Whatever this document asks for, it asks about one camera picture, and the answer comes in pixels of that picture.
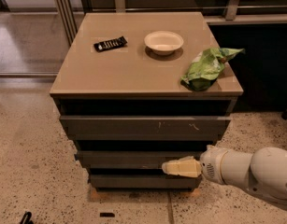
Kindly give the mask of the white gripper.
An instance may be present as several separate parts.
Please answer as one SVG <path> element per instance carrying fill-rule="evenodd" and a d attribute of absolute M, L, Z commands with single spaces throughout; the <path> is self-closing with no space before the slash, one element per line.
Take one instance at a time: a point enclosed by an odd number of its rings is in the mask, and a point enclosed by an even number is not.
<path fill-rule="evenodd" d="M 191 178 L 196 178 L 203 174 L 208 181 L 224 185 L 221 167 L 222 158 L 227 152 L 227 148 L 207 145 L 207 150 L 200 155 L 200 162 L 194 156 L 188 156 L 164 162 L 162 170 L 167 175 L 179 175 Z"/>

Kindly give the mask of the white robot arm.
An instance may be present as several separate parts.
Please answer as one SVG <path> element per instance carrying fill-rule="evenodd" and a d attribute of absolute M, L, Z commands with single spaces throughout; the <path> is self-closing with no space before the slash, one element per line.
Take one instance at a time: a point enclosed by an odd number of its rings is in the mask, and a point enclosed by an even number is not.
<path fill-rule="evenodd" d="M 263 147 L 246 153 L 208 145 L 199 160 L 187 156 L 166 161 L 162 170 L 190 178 L 203 175 L 210 182 L 242 189 L 287 211 L 287 150 L 281 148 Z"/>

